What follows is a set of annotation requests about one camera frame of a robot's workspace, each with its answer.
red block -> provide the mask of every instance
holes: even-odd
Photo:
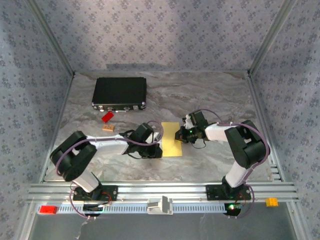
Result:
[[[57,206],[41,206],[39,213],[40,214],[56,214],[58,210]]]
[[[112,117],[114,116],[114,114],[112,112],[108,112],[106,115],[104,115],[101,119],[102,121],[104,121],[105,123],[107,123],[110,119],[112,119]]]

yellow sponge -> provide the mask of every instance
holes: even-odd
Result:
[[[265,200],[267,207],[278,207],[278,199],[274,197],[269,197]]]
[[[162,157],[182,156],[181,142],[175,139],[176,131],[180,129],[179,122],[162,122]]]

blue floral wallpaper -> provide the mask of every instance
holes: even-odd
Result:
[[[1,0],[0,9],[0,239],[9,240],[71,77],[22,0]]]
[[[320,239],[320,1],[298,1],[254,76],[314,239]]]
[[[36,0],[76,72],[246,70],[283,0]]]

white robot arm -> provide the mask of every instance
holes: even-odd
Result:
[[[201,110],[187,114],[185,124],[175,133],[175,139],[183,143],[220,140],[228,142],[234,156],[231,170],[222,179],[226,194],[244,184],[253,168],[262,164],[270,154],[269,146],[250,120],[243,123],[211,123]]]
[[[151,134],[154,135],[154,130],[147,123],[136,130],[111,137],[86,136],[82,131],[76,131],[51,153],[50,159],[58,175],[66,182],[74,182],[90,194],[90,199],[96,200],[102,193],[101,183],[86,169],[93,156],[96,153],[130,155],[138,152],[141,158],[161,158],[162,150],[158,142],[162,134],[148,143],[146,141]]]

gray marble floor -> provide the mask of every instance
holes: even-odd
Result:
[[[101,117],[106,114],[91,106],[97,77],[145,77],[147,107],[142,111],[115,113],[110,124],[114,133],[102,131]],[[55,141],[57,147],[74,131],[91,136],[112,136],[136,129],[149,120],[180,122],[192,111],[205,108],[216,111],[223,120],[252,120],[259,128],[248,86],[243,76],[224,72],[134,72],[90,73],[75,75],[62,122]],[[205,113],[210,121],[217,120]],[[219,181],[230,170],[234,159],[228,143],[212,141],[206,148],[182,145],[183,156],[161,159],[133,159],[127,155],[95,155],[88,169],[101,181]],[[251,180],[266,181],[271,177],[268,161],[256,168]],[[61,180],[50,162],[46,181]]]

